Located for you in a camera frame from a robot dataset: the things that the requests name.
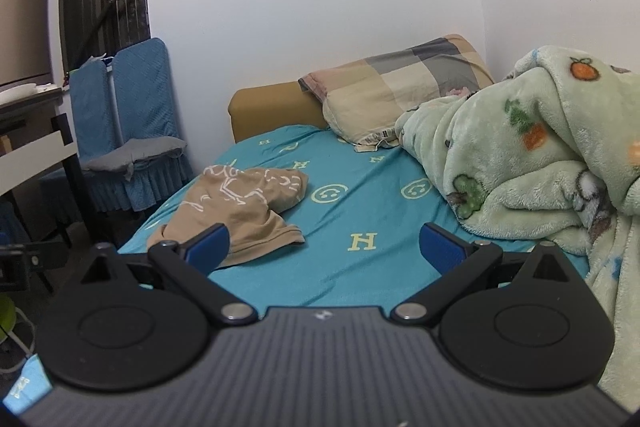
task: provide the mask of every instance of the green fleece blanket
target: green fleece blanket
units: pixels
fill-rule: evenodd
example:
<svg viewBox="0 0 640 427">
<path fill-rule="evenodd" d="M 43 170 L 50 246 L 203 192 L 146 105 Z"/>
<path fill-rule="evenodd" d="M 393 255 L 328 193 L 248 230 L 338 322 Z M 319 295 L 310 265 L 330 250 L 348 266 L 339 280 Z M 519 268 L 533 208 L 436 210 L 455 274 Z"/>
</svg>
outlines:
<svg viewBox="0 0 640 427">
<path fill-rule="evenodd" d="M 470 232 L 588 256 L 616 330 L 600 385 L 640 406 L 640 74 L 544 46 L 499 84 L 405 113 L 396 133 Z"/>
</svg>

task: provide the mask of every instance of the blue gripper pad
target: blue gripper pad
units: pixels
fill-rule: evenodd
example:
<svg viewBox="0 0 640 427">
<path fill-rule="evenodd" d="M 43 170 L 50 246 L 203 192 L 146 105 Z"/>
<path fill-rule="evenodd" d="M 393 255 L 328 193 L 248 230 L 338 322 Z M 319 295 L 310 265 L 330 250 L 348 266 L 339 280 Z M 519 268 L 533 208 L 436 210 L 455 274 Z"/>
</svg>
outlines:
<svg viewBox="0 0 640 427">
<path fill-rule="evenodd" d="M 425 223 L 420 229 L 420 253 L 440 275 L 462 263 L 475 247 L 457 238 L 434 223 Z"/>
<path fill-rule="evenodd" d="M 188 264 L 208 276 L 225 260 L 229 253 L 230 242 L 227 227 L 220 224 L 217 227 L 214 225 L 184 243 L 182 256 Z"/>
</svg>

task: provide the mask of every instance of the gray cushion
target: gray cushion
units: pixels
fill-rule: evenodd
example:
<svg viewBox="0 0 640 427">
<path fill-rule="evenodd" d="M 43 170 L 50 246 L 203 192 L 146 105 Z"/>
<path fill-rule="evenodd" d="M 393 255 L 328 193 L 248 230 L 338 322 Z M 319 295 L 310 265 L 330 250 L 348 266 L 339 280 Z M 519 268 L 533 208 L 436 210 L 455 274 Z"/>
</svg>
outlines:
<svg viewBox="0 0 640 427">
<path fill-rule="evenodd" d="M 89 160 L 83 165 L 83 168 L 90 171 L 124 172 L 125 179 L 129 181 L 133 176 L 136 163 L 166 155 L 177 158 L 182 155 L 185 147 L 187 147 L 187 142 L 173 136 L 143 140 L 132 138 L 122 147 Z"/>
</svg>

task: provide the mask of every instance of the blue chair cover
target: blue chair cover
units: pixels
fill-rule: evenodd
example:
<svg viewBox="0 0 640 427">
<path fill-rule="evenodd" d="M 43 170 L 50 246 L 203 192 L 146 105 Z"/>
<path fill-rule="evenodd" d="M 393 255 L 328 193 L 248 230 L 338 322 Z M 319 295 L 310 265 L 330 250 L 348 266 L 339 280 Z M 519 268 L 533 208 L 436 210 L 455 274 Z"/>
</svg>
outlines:
<svg viewBox="0 0 640 427">
<path fill-rule="evenodd" d="M 96 60 L 71 73 L 69 94 L 80 162 L 89 161 L 119 147 L 104 63 Z M 131 208 L 120 178 L 121 176 L 110 172 L 105 172 L 105 175 L 84 172 L 89 194 L 99 212 Z M 55 220 L 72 223 L 82 219 L 63 169 L 42 176 L 40 189 L 49 213 Z"/>
<path fill-rule="evenodd" d="M 122 138 L 178 137 L 164 42 L 149 39 L 118 52 L 113 82 Z M 136 168 L 126 191 L 134 210 L 165 200 L 193 178 L 185 155 L 165 156 Z"/>
<path fill-rule="evenodd" d="M 86 162 L 117 149 L 121 144 L 116 138 L 104 63 L 96 60 L 71 73 L 69 92 L 81 161 Z"/>
</svg>

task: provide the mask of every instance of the pillow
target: pillow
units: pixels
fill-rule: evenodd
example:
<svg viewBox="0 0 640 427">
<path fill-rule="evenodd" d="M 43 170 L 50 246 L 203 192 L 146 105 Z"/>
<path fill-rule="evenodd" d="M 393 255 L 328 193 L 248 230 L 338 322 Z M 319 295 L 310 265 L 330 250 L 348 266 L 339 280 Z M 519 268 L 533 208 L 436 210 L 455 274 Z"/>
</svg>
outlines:
<svg viewBox="0 0 640 427">
<path fill-rule="evenodd" d="M 132 138 L 122 147 L 93 158 L 82 167 L 88 171 L 124 172 L 126 181 L 130 181 L 135 163 L 154 160 L 165 155 L 177 158 L 182 155 L 185 147 L 187 147 L 187 142 L 173 136 L 159 136 L 142 140 Z"/>
<path fill-rule="evenodd" d="M 407 50 L 350 62 L 300 78 L 322 102 L 335 134 L 358 152 L 395 147 L 396 120 L 422 102 L 450 90 L 475 92 L 494 83 L 480 55 L 460 35 L 447 35 Z"/>
</svg>

